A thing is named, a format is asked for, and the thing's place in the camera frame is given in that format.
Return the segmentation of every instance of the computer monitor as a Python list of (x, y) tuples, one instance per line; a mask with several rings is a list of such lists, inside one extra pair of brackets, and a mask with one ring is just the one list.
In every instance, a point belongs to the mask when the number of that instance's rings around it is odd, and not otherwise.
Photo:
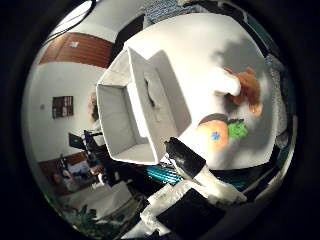
[(86, 150), (86, 146), (84, 145), (82, 138), (72, 133), (69, 133), (69, 146)]

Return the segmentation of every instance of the desk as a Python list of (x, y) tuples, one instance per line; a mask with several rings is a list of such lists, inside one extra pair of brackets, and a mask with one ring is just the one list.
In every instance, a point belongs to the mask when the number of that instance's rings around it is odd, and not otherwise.
[[(269, 161), (276, 137), (277, 105), (274, 86), (263, 55), (250, 35), (231, 17), (213, 13), (181, 15), (154, 24), (125, 42), (156, 67), (179, 131), (191, 144), (192, 131), (205, 116), (222, 113), (244, 119), (248, 135), (230, 139), (224, 149), (206, 156), (211, 169), (253, 167)], [(236, 107), (226, 97), (212, 95), (202, 84), (212, 67), (257, 72), (264, 105), (260, 117), (248, 105)]]

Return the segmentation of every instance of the green toy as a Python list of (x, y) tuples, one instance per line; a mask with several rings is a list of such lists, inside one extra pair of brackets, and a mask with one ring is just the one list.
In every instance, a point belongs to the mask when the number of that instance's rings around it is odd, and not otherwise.
[(229, 138), (242, 138), (248, 133), (246, 124), (244, 122), (237, 121), (235, 123), (228, 124)]

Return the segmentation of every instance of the teal object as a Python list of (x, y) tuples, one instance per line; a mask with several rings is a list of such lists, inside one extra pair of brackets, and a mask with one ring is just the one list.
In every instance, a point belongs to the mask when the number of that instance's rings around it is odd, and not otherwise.
[(147, 173), (149, 177), (159, 180), (163, 183), (175, 185), (181, 181), (181, 176), (174, 171), (170, 171), (158, 166), (148, 166)]
[(245, 180), (240, 180), (240, 179), (220, 179), (221, 181), (225, 183), (229, 183), (232, 186), (234, 186), (238, 191), (242, 191), (246, 185)]

